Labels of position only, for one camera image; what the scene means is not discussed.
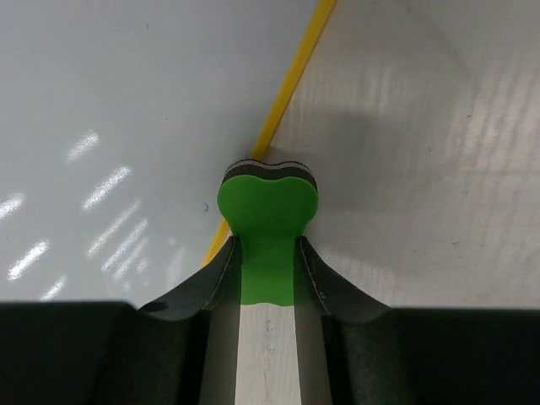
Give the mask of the green whiteboard eraser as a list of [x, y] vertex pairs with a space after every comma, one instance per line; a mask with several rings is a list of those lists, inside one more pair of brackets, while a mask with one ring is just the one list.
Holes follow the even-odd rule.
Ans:
[[315, 177], [296, 161], [230, 165], [219, 187], [219, 211], [241, 244], [241, 304], [294, 303], [294, 246], [315, 217]]

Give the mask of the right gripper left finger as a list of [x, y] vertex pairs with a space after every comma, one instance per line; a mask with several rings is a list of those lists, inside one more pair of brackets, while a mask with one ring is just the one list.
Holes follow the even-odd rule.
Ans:
[[4, 404], [231, 404], [241, 244], [168, 293], [121, 301], [1, 306]]

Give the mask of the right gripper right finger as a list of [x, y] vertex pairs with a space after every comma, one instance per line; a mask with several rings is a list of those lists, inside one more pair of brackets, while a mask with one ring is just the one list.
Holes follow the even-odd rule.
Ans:
[[384, 305], [294, 246], [304, 404], [536, 404], [539, 313]]

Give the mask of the yellow framed whiteboard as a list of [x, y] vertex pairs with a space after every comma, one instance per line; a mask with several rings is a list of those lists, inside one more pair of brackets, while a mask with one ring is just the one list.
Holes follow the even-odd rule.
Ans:
[[141, 305], [203, 263], [315, 1], [4, 1], [1, 298]]

